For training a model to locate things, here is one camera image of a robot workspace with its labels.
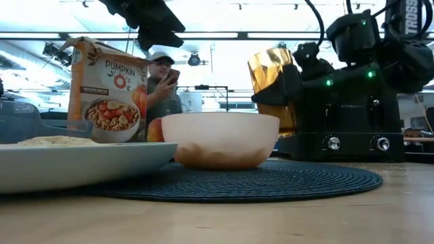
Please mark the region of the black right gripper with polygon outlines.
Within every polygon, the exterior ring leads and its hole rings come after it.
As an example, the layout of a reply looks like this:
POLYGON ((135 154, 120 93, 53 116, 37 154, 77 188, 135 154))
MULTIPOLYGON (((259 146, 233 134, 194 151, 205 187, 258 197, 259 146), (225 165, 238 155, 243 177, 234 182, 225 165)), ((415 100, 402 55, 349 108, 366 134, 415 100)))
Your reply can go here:
POLYGON ((299 44, 293 53, 301 72, 293 64, 286 64, 276 80, 252 96, 257 104, 287 106, 302 99, 303 89, 334 89, 334 68, 323 58, 318 58, 319 47, 314 42, 299 44))

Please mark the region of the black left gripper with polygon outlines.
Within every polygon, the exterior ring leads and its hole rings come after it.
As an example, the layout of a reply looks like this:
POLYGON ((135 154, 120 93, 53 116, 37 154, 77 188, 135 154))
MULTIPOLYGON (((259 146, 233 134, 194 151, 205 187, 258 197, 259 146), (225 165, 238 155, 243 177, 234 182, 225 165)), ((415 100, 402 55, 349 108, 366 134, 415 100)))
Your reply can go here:
MULTIPOLYGON (((123 17, 131 28, 164 28, 183 33, 186 28, 164 0, 99 0, 112 15, 123 17)), ((138 33, 142 50, 149 51, 154 45, 181 47, 184 41, 173 32, 138 33)))

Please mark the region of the pumpkin cereal box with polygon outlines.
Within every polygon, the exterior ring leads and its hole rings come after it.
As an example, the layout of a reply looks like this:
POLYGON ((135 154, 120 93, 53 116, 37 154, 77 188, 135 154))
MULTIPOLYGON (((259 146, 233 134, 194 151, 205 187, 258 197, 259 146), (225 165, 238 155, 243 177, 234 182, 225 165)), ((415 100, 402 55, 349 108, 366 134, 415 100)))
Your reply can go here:
POLYGON ((68 120, 91 125, 98 143, 143 142, 151 62, 89 37, 69 38, 60 50, 69 47, 68 120))

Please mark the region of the pink bowl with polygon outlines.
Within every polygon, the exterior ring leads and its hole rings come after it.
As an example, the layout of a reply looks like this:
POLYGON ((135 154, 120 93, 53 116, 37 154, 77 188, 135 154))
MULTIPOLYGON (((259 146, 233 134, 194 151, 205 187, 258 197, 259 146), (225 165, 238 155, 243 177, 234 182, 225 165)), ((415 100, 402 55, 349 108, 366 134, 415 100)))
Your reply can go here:
POLYGON ((254 113, 184 113, 161 119, 163 139, 178 144, 174 159, 197 169, 251 169, 271 155, 279 119, 254 113))

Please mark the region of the bagel half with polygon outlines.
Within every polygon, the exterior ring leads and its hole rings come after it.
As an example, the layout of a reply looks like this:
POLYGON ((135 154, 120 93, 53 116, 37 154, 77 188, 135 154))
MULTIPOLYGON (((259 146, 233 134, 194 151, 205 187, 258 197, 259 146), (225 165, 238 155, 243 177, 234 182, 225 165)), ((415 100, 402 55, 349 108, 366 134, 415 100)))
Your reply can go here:
POLYGON ((21 146, 40 147, 71 147, 71 146, 99 146, 98 143, 88 138, 76 138, 70 136, 41 136, 18 142, 21 146))

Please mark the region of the pale grey plate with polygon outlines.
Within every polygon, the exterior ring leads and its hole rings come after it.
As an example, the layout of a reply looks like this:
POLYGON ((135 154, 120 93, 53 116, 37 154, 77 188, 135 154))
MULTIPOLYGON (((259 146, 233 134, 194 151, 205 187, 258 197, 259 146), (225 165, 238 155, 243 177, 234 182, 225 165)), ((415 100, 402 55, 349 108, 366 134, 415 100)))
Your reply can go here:
POLYGON ((0 194, 73 188, 150 174, 169 162, 175 142, 0 148, 0 194))

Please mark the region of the person's cap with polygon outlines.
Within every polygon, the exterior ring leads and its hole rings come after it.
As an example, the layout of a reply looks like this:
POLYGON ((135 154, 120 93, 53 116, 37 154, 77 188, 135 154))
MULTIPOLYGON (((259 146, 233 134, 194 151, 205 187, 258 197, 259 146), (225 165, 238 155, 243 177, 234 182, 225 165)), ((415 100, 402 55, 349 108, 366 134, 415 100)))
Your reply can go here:
POLYGON ((166 52, 162 52, 162 51, 154 52, 153 54, 148 56, 146 59, 151 60, 151 61, 157 61, 158 59, 161 59, 161 58, 166 59, 171 65, 174 64, 174 60, 170 57, 170 55, 167 54, 166 52))

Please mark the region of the person's hand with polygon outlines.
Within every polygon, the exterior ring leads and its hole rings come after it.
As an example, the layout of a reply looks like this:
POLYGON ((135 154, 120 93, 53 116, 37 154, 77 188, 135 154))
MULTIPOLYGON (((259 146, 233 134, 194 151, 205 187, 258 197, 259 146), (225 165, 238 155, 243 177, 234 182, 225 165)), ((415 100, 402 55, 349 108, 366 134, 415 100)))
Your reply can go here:
POLYGON ((162 79, 156 86, 154 94, 159 99, 164 99, 168 97, 177 86, 177 82, 175 82, 175 77, 166 77, 162 79))

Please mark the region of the black metal rack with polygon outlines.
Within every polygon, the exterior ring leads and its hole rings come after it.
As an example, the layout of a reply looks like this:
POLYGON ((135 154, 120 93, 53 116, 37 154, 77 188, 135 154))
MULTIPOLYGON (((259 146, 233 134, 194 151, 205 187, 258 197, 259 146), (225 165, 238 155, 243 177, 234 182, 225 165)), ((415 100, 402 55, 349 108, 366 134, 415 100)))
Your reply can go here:
POLYGON ((221 85, 186 85, 176 87, 176 93, 199 92, 203 96, 202 112, 229 112, 229 88, 221 85))

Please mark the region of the person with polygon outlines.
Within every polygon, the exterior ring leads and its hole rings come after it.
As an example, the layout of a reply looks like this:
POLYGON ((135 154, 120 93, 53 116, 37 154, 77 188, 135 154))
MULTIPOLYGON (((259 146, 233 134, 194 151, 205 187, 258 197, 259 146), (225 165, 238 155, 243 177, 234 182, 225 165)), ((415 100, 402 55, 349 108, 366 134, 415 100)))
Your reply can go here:
POLYGON ((168 76, 169 71, 173 69, 172 65, 166 59, 151 61, 149 65, 149 77, 147 83, 147 105, 146 105, 146 126, 147 133, 149 123, 156 118, 166 115, 182 113, 179 95, 174 88, 173 92, 164 99, 155 96, 154 91, 157 84, 168 76))

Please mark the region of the white container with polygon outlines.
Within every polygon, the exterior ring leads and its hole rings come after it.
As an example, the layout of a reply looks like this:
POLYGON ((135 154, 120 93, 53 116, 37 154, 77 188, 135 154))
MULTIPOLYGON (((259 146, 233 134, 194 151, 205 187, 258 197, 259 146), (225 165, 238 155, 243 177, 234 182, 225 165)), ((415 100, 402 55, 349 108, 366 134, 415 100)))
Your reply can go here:
POLYGON ((199 92, 186 91, 179 94, 183 113, 201 113, 203 96, 199 92))

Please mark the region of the black four-slot toaster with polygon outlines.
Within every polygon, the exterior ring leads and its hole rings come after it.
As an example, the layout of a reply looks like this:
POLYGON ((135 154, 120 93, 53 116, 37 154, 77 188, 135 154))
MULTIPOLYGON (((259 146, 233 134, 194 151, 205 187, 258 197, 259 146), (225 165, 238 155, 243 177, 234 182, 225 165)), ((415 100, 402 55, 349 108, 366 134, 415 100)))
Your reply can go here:
POLYGON ((297 161, 401 162, 403 134, 396 92, 385 89, 344 100, 307 95, 295 103, 296 131, 279 153, 297 161))

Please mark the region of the round dark blue woven placemat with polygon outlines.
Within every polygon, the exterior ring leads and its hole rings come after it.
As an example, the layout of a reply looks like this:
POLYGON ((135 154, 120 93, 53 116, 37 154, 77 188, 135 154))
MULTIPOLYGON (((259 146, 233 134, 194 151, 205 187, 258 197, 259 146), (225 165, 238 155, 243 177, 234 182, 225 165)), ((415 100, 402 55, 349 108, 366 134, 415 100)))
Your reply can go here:
POLYGON ((189 169, 170 163, 144 176, 77 189, 83 195, 175 203, 271 203, 354 195, 379 188, 364 169, 297 161, 266 161, 241 171, 189 169))

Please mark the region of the red apple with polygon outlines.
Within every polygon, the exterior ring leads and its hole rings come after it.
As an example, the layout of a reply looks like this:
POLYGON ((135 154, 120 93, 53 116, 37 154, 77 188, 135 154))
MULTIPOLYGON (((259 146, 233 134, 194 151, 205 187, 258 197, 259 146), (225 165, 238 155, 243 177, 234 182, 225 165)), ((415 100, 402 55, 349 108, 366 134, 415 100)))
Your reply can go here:
POLYGON ((149 123, 147 134, 146 134, 146 141, 147 142, 164 142, 161 117, 153 119, 149 123))

